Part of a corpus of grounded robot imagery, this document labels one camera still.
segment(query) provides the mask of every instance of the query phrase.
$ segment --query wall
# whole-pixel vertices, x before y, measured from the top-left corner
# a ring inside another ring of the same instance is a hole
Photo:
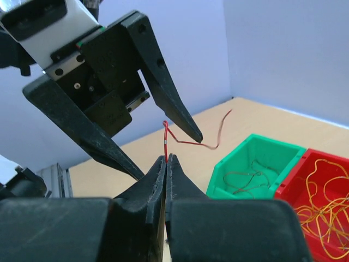
[[[348,10],[348,1],[224,1],[233,95],[349,126]]]
[[[177,90],[192,114],[231,97],[222,1],[104,0],[100,23],[108,25],[132,9],[149,16]],[[88,159],[23,97],[23,86],[41,69],[33,67],[32,73],[23,78],[17,69],[0,70],[0,154],[33,171],[57,162],[67,168]],[[120,145],[160,129],[165,115],[149,99],[132,117],[114,138]]]

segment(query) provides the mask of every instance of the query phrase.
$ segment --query red wire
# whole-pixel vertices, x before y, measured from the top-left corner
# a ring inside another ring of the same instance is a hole
[[[224,120],[225,118],[230,114],[230,112],[232,111],[229,110],[228,113],[225,114],[225,116],[223,117],[222,121],[220,122],[220,126],[218,129],[218,136],[217,136],[217,145],[216,146],[209,146],[206,144],[201,144],[201,143],[196,143],[196,142],[188,142],[188,141],[180,141],[176,138],[176,136],[173,134],[173,132],[170,130],[169,128],[169,123],[167,121],[163,122],[163,125],[165,127],[165,132],[164,132],[164,152],[165,152],[165,162],[167,163],[168,161],[168,156],[167,156],[167,132],[169,132],[171,134],[171,136],[173,137],[173,139],[180,144],[189,144],[189,145],[196,145],[196,146],[203,146],[206,147],[208,149],[211,150],[215,150],[219,147],[220,145],[220,138],[221,138],[221,133],[222,133],[222,128],[223,128],[223,124],[224,124]]]

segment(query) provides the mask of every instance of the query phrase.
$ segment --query table top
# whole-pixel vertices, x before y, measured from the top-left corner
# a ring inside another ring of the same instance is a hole
[[[202,146],[178,144],[171,137],[167,138],[169,153],[177,155],[186,175],[203,192],[206,192],[215,164],[250,134],[349,158],[348,129],[242,98],[235,98],[194,116],[203,134],[203,143],[216,144],[219,124],[230,109],[232,112],[227,116],[222,130],[221,145],[214,151]],[[190,141],[177,126],[170,128],[179,140]],[[123,146],[122,150],[146,173],[155,160],[164,154],[164,130],[133,141]],[[115,197],[135,182],[130,176],[94,160],[71,168],[70,177],[75,197]],[[169,261],[168,250],[164,251],[164,261]]]

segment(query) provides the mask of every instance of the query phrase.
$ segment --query plastic bin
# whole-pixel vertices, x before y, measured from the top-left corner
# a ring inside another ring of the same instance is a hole
[[[305,148],[252,134],[213,170],[206,194],[214,199],[270,199]]]
[[[278,190],[275,193],[275,198],[286,200],[294,209],[307,205],[309,206],[309,196],[308,191],[306,189],[306,178],[309,174],[315,171],[315,161],[317,159],[326,159],[327,161],[331,161],[334,163],[338,163],[342,165],[342,167],[349,172],[349,159],[341,158],[338,156],[334,156],[331,154],[327,154],[324,152],[308,149],[304,156],[302,156],[301,160],[297,163],[297,165],[290,172],[288,177],[283,181]],[[321,207],[326,206],[329,201],[324,197],[323,187],[327,181],[329,181],[333,177],[337,176],[345,176],[345,173],[342,169],[336,165],[326,163],[324,161],[317,162],[317,171],[309,177],[309,182],[314,182],[317,184],[317,192],[314,184],[309,184],[309,191],[311,194],[316,193],[316,195],[312,198],[312,202],[314,205]],[[336,198],[345,198],[349,193],[349,180],[337,179],[328,183],[326,186],[326,195],[330,200]],[[303,222],[306,219],[304,216],[299,216],[300,222]],[[343,230],[346,233],[349,233],[349,223],[344,215],[344,213],[340,213],[338,215],[338,219],[341,221],[343,226]],[[329,226],[326,223],[322,222],[319,219],[319,225],[321,228],[321,234],[324,235],[328,230]],[[318,233],[318,227],[316,225],[316,221],[309,223],[310,229]],[[337,261],[337,262],[349,262],[349,256],[346,256],[342,259],[334,260],[330,258],[322,248],[320,243],[320,238],[315,236],[312,233],[308,233],[303,230],[306,241],[310,248],[310,252],[313,258],[317,262],[329,262],[329,261]],[[339,257],[344,255],[349,249],[346,251],[339,249],[341,247],[341,243],[336,236],[335,233],[331,233],[329,242],[327,243],[327,237],[325,237],[324,245],[328,252],[334,256]]]

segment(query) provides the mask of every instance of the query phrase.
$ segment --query green bin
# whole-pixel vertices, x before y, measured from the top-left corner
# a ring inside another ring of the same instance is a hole
[[[214,167],[206,194],[213,199],[271,199],[305,151],[252,134]]]

